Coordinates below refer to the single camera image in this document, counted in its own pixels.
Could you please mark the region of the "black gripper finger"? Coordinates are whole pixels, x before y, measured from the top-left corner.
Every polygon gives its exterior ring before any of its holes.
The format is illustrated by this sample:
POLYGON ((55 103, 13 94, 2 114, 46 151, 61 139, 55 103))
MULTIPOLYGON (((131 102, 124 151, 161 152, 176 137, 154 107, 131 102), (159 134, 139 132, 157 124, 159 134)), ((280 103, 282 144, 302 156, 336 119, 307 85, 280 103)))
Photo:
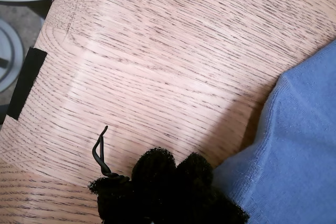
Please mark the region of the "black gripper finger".
POLYGON ((145 152, 131 177, 105 173, 88 185, 102 223, 167 223, 174 207, 175 159, 164 148, 145 152))
POLYGON ((176 223, 247 223, 249 215, 213 186, 213 169, 192 153, 176 168, 178 187, 176 223))

